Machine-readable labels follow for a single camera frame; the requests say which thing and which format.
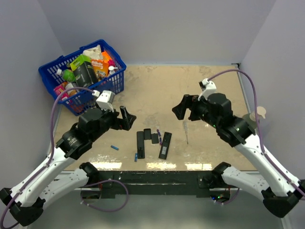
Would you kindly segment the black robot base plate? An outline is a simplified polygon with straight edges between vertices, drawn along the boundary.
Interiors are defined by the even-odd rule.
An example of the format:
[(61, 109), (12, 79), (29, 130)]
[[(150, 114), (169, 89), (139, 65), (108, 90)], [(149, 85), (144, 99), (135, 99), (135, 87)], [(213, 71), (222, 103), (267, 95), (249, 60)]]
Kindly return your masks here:
[(83, 186), (102, 188), (102, 198), (129, 195), (210, 197), (228, 187), (213, 171), (99, 171), (99, 176)]

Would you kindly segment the green black razor box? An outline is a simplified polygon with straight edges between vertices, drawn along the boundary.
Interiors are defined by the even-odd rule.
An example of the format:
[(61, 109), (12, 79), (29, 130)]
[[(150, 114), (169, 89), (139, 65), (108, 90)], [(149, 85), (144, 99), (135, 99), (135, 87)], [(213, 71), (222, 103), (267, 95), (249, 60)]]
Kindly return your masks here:
[(87, 88), (98, 82), (90, 57), (81, 54), (71, 62), (70, 66), (78, 87)]

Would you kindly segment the white pump bottle in basket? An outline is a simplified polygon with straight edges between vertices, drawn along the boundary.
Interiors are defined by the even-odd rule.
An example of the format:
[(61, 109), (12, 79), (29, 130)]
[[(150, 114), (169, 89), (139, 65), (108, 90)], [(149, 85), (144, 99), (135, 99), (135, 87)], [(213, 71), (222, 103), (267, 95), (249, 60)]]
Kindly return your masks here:
[(109, 70), (109, 75), (113, 75), (113, 74), (116, 73), (116, 71), (118, 70), (118, 68), (117, 68), (117, 67), (114, 67), (114, 66), (109, 66), (108, 70)]

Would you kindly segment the green liquid soap pump bottle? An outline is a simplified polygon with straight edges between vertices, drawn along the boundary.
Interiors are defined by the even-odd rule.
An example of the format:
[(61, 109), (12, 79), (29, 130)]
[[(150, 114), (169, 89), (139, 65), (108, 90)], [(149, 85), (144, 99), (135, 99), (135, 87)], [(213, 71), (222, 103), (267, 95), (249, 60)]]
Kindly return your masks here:
[(256, 111), (252, 111), (251, 113), (245, 114), (242, 118), (254, 129), (257, 130), (258, 124), (256, 123), (256, 118), (258, 118), (258, 122), (261, 119), (265, 119), (266, 109), (262, 106), (258, 106)]

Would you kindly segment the blue plastic shopping basket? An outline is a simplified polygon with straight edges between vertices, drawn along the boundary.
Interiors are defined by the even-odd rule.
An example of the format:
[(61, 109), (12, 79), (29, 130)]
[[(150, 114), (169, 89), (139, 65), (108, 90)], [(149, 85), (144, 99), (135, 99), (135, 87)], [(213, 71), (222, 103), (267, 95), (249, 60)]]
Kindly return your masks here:
[(124, 90), (126, 64), (106, 41), (100, 39), (66, 56), (39, 67), (47, 91), (53, 98), (64, 91), (59, 104), (75, 116), (95, 106), (93, 95), (87, 89), (112, 91)]

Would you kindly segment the crumpled beige paper bag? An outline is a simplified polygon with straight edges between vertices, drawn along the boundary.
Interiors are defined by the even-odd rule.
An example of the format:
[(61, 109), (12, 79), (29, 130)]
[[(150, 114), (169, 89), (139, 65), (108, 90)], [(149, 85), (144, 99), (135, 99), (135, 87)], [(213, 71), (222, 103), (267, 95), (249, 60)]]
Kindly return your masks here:
[(82, 54), (94, 60), (103, 60), (102, 49), (100, 45), (86, 49), (82, 52)]

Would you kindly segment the black battery cover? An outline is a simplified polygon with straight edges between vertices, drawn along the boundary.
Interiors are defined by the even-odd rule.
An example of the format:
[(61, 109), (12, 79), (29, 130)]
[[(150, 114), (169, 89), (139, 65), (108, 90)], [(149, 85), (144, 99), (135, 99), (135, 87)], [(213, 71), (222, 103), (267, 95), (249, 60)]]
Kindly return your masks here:
[(151, 140), (151, 129), (146, 128), (143, 130), (144, 140)]
[(158, 144), (159, 143), (159, 136), (157, 133), (151, 134), (151, 140), (152, 144)]

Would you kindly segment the pink box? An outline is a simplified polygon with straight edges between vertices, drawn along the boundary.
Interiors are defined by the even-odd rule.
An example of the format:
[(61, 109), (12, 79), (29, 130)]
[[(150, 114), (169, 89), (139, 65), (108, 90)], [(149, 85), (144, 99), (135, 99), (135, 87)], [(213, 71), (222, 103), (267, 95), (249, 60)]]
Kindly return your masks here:
[[(61, 93), (63, 93), (64, 90), (65, 90), (65, 86), (63, 86), (62, 84), (60, 84), (54, 88), (54, 92), (57, 96), (59, 96)], [(67, 92), (65, 92), (61, 95), (61, 101), (64, 101), (68, 98), (69, 98), (69, 95)]]

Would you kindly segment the black remote control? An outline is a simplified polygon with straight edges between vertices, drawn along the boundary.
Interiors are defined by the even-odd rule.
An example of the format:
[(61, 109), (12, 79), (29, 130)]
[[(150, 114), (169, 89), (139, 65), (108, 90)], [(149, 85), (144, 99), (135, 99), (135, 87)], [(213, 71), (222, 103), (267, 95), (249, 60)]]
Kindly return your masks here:
[(137, 137), (137, 158), (144, 159), (145, 158), (144, 132), (138, 131), (136, 133), (136, 137)]
[(169, 132), (164, 133), (161, 149), (159, 152), (160, 159), (164, 159), (164, 160), (167, 159), (171, 138), (172, 138), (172, 133), (169, 133)]

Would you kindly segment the green bottle white cap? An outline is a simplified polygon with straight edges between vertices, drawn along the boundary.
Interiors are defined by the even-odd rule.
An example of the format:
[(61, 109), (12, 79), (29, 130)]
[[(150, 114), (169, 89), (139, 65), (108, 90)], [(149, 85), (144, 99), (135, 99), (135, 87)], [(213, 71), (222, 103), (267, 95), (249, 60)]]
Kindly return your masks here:
[(67, 81), (67, 82), (74, 82), (75, 81), (75, 76), (74, 73), (69, 70), (69, 69), (57, 69), (56, 74), (58, 76), (61, 76), (63, 80)]

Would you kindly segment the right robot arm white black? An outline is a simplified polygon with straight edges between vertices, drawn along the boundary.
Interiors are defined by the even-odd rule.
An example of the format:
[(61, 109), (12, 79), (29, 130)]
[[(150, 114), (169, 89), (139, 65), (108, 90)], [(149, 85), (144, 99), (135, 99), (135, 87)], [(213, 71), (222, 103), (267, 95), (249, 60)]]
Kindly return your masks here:
[(224, 94), (214, 93), (207, 99), (186, 94), (172, 111), (183, 120), (202, 120), (215, 128), (217, 135), (244, 155), (263, 177), (252, 178), (238, 169), (221, 163), (213, 170), (212, 181), (217, 187), (226, 184), (241, 188), (263, 202), (273, 215), (284, 218), (305, 194), (305, 181), (290, 173), (267, 148), (259, 135), (242, 118), (233, 114), (231, 101)]

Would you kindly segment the orange Gillette razor pack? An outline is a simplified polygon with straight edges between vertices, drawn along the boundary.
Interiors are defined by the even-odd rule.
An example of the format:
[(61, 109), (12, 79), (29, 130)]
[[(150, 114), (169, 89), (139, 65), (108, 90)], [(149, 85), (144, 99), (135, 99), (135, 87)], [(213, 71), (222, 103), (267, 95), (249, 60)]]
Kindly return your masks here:
[(94, 73), (99, 81), (103, 80), (108, 76), (109, 64), (103, 60), (91, 59), (91, 64)]

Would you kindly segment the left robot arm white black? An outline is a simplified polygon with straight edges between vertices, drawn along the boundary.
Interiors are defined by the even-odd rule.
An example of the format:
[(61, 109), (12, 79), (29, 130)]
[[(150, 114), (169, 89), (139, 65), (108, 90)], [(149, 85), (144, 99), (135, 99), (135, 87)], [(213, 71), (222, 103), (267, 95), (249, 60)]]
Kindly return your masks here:
[(78, 187), (94, 187), (100, 181), (99, 171), (91, 163), (82, 163), (65, 178), (56, 176), (73, 164), (109, 129), (130, 130), (136, 116), (124, 106), (120, 111), (92, 108), (57, 142), (47, 158), (22, 182), (13, 188), (3, 188), (0, 199), (17, 223), (28, 226), (36, 221), (56, 199)]

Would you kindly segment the orange pill bottle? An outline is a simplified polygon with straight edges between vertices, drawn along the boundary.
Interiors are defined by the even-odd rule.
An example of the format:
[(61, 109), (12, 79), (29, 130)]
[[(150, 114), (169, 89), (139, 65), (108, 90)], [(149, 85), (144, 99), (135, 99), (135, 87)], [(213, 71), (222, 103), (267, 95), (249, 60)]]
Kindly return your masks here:
[(67, 92), (67, 94), (69, 95), (69, 97), (72, 97), (74, 96), (75, 94), (78, 93), (78, 90), (75, 89), (76, 88), (76, 83), (68, 83), (66, 86), (65, 86), (65, 90), (69, 89), (69, 91)]

